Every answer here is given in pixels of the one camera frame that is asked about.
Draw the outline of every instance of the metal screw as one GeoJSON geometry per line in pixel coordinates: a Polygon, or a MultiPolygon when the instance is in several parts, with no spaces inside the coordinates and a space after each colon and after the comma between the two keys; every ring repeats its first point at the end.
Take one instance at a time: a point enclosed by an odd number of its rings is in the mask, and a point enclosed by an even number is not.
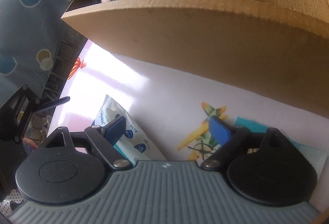
{"type": "Polygon", "coordinates": [[[115,167],[127,167],[130,165],[130,162],[126,159],[119,159],[119,160],[114,161],[113,165],[115,167]]]}
{"type": "Polygon", "coordinates": [[[207,168],[215,168],[219,166],[219,162],[217,160],[213,159],[207,159],[203,162],[204,166],[207,168]]]}

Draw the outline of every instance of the gray gripper base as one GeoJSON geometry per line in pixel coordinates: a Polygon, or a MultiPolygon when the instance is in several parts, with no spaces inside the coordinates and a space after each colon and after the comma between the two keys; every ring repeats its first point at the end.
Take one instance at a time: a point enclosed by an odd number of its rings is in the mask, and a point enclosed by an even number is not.
{"type": "Polygon", "coordinates": [[[25,202],[15,224],[307,224],[318,211],[303,202],[289,207],[253,203],[233,191],[220,173],[195,162],[140,161],[115,172],[92,197],[66,206],[25,202]]]}

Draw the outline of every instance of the white tabletop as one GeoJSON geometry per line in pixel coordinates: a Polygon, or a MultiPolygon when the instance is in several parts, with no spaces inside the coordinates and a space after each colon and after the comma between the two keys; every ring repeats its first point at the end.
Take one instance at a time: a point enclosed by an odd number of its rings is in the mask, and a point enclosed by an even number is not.
{"type": "MultiPolygon", "coordinates": [[[[187,147],[178,151],[177,146],[206,119],[202,102],[214,108],[226,105],[230,124],[243,116],[276,127],[298,143],[329,152],[327,118],[207,78],[113,56],[90,41],[79,58],[86,67],[78,68],[66,82],[61,97],[71,100],[56,108],[49,134],[59,126],[70,131],[90,126],[107,94],[129,112],[168,160],[186,160],[193,151],[187,147]]],[[[310,202],[322,211],[329,207],[328,197],[326,162],[310,202]]]]}

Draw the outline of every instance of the white plastic package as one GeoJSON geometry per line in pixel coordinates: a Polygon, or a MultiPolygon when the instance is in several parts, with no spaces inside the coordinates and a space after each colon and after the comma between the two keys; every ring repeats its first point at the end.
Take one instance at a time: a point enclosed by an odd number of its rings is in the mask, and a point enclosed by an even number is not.
{"type": "Polygon", "coordinates": [[[166,160],[130,114],[108,95],[106,95],[103,106],[95,118],[95,125],[104,126],[118,116],[126,118],[126,132],[114,147],[123,156],[126,156],[134,165],[138,160],[166,160]]]}

